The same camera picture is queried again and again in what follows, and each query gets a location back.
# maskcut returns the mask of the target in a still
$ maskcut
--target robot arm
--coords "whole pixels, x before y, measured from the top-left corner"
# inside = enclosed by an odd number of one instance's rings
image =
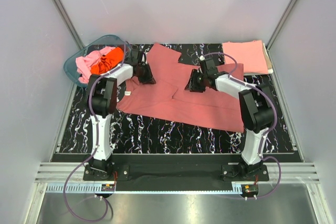
[[[89,161],[91,169],[102,173],[112,173],[111,167],[111,148],[110,148],[110,121],[112,113],[117,106],[117,86],[132,78],[138,77],[142,84],[155,84],[150,66],[146,62],[146,56],[140,50],[133,49],[130,55],[124,61],[124,64],[115,72],[102,78],[94,87],[92,95],[92,108],[98,118],[98,122],[93,115],[90,116],[92,121],[92,153],[97,149],[93,158]],[[92,74],[86,95],[86,104],[88,106],[89,93],[93,83],[100,75]]]
[[[246,87],[240,81],[235,82],[227,72],[218,72],[213,59],[200,57],[200,69],[193,70],[186,90],[204,92],[205,87],[210,87],[220,92],[225,92],[239,99],[240,111],[244,127],[246,128],[246,142],[242,151],[243,161],[238,164],[238,173],[242,178],[253,177],[261,170],[263,162],[260,157],[265,145],[265,132],[274,121],[274,112],[271,105],[256,90]],[[266,84],[258,86],[250,84],[270,99],[272,98]]]

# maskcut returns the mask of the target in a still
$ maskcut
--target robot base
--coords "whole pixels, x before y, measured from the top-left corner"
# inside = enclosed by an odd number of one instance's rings
[[[128,165],[107,165],[107,172],[94,169],[90,164],[85,166],[83,180],[85,181],[107,181],[114,180],[113,172],[117,172],[118,181],[127,181],[130,167]]]
[[[259,181],[269,181],[268,171],[266,165],[260,165],[260,167],[248,174],[243,175],[240,172],[240,163],[238,165],[222,165],[222,177],[225,182],[254,182],[256,175],[258,175]]]

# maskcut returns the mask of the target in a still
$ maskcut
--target folded pink towel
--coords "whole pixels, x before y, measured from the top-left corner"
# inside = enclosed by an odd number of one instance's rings
[[[238,63],[244,64],[244,73],[268,74],[264,45],[261,40],[250,42],[223,43],[223,52],[235,58]],[[224,56],[225,63],[234,63],[229,57]]]
[[[239,101],[226,93],[207,88],[203,93],[184,90],[197,66],[178,63],[181,53],[155,44],[147,54],[156,80],[142,85],[137,78],[126,81],[126,91],[117,108],[125,113],[150,116],[201,127],[243,132]],[[234,64],[221,65],[229,72]],[[238,64],[233,76],[242,80],[244,68]]]
[[[91,67],[97,64],[103,55],[108,54],[114,48],[115,47],[104,47],[99,51],[92,51],[85,57],[80,56],[76,58],[77,72],[81,74],[81,77],[79,77],[78,80],[81,83],[89,83]]]

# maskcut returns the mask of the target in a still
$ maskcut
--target black and white marble surface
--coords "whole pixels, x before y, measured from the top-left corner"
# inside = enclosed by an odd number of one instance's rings
[[[208,52],[223,52],[222,44],[173,44],[165,45],[182,53],[179,62],[197,65],[198,57]],[[91,46],[88,53],[103,48]],[[148,52],[152,45],[133,45]],[[217,65],[223,64],[216,57]],[[293,152],[285,119],[282,115],[272,78],[267,75],[246,77],[250,83],[268,83],[278,112],[278,124],[268,134],[264,152]],[[118,87],[119,99],[125,85]],[[78,87],[72,102],[60,153],[90,153],[92,149],[92,125],[84,99],[86,89]],[[110,125],[110,146],[114,153],[240,153],[245,134],[207,129],[185,123],[150,118],[115,111]]]

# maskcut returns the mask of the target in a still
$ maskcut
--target orange cloth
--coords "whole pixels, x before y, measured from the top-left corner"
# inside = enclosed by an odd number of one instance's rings
[[[124,56],[124,52],[120,47],[116,47],[112,51],[110,51],[107,55],[102,56],[100,61],[93,65],[91,68],[92,74],[102,74],[106,73],[110,69],[114,68]]]

